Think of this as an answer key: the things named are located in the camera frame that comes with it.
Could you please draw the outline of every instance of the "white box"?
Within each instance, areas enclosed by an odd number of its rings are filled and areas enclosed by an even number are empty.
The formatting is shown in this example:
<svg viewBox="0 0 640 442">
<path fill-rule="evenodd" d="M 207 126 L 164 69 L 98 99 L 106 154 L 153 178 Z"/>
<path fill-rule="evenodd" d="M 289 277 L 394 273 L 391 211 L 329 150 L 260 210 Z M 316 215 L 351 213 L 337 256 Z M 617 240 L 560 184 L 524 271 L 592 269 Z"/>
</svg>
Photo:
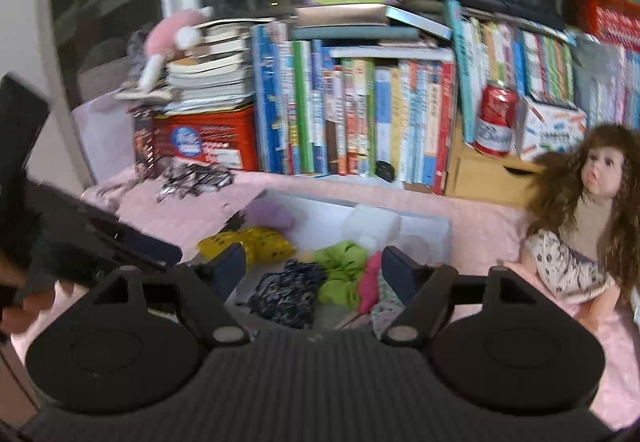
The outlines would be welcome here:
<svg viewBox="0 0 640 442">
<path fill-rule="evenodd" d="M 516 151 L 531 161 L 549 151 L 568 151 L 583 138 L 587 115 L 579 108 L 521 98 L 516 124 Z"/>
</svg>

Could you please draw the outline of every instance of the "patterned cloth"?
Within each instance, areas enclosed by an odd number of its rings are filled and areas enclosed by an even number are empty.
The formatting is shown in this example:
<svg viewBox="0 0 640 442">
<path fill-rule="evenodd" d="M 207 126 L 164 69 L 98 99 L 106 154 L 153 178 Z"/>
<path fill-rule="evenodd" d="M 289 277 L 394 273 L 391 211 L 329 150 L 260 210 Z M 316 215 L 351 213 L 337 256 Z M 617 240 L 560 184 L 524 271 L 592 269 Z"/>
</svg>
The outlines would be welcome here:
<svg viewBox="0 0 640 442">
<path fill-rule="evenodd" d="M 584 303 L 614 284 L 597 262 L 569 248 L 553 232 L 534 234 L 524 245 L 536 260 L 540 279 L 567 303 Z"/>
<path fill-rule="evenodd" d="M 290 328 L 310 329 L 318 291 L 325 279 L 317 263 L 287 260 L 282 272 L 262 276 L 247 304 L 264 319 Z"/>
</svg>

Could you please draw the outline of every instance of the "soda can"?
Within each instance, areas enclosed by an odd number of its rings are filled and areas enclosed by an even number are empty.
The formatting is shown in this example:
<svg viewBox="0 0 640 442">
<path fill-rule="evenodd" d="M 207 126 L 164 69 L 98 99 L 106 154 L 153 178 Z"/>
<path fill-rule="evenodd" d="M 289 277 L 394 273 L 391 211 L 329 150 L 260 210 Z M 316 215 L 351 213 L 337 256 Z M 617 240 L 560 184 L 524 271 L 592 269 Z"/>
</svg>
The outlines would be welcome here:
<svg viewBox="0 0 640 442">
<path fill-rule="evenodd" d="M 474 148 L 494 157 L 507 156 L 515 126 L 518 94 L 506 83 L 489 81 L 482 92 Z"/>
</svg>

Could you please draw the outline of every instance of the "dark hair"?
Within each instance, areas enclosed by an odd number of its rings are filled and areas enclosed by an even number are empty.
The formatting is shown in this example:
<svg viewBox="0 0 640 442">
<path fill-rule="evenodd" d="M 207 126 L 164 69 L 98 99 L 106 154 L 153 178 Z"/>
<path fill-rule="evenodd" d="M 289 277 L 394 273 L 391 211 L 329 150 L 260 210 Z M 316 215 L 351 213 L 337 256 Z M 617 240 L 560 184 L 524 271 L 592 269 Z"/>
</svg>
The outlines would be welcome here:
<svg viewBox="0 0 640 442">
<path fill-rule="evenodd" d="M 533 182 L 528 205 L 533 220 L 527 235 L 543 229 L 558 234 L 560 227 L 572 224 L 583 190 L 580 172 L 594 148 L 615 148 L 625 157 L 602 261 L 623 295 L 628 296 L 640 284 L 640 140 L 624 126 L 602 124 L 587 133 L 577 151 L 541 159 L 545 169 Z"/>
</svg>

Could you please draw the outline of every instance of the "yellow cloth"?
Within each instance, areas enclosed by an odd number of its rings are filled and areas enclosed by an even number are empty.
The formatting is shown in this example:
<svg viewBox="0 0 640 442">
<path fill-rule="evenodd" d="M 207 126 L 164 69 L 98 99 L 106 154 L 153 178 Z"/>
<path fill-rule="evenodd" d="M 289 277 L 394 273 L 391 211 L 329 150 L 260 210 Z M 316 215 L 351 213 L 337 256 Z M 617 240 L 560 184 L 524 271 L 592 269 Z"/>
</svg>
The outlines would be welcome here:
<svg viewBox="0 0 640 442">
<path fill-rule="evenodd" d="M 262 227 L 219 232 L 198 242 L 200 254 L 213 260 L 231 244 L 240 244 L 246 255 L 246 268 L 284 262 L 296 249 L 279 232 Z"/>
</svg>

